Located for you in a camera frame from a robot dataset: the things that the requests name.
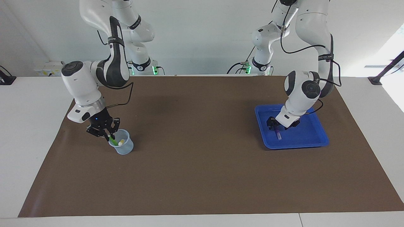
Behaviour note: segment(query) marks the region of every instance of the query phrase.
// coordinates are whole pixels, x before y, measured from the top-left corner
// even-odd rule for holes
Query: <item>plastic cup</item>
[[[110,141],[108,142],[109,145],[113,148],[115,148],[116,152],[120,155],[126,155],[129,154],[133,150],[133,142],[129,137],[128,131],[125,129],[118,129],[118,131],[114,134],[115,135],[115,141],[119,142],[121,139],[124,139],[125,142],[124,144],[120,146],[114,146]]]

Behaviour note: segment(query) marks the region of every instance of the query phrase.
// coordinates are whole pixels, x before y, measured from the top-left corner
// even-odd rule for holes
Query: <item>white table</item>
[[[339,92],[404,200],[404,113],[366,78],[342,81]],[[16,218],[71,101],[61,78],[0,86],[0,226],[404,226],[404,212]]]

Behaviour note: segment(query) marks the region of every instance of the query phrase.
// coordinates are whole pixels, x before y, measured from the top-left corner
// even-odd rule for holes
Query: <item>brown table mat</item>
[[[271,151],[254,108],[286,101],[284,77],[130,80],[110,114],[134,150],[65,118],[19,217],[404,210],[337,90],[318,112],[329,146]]]

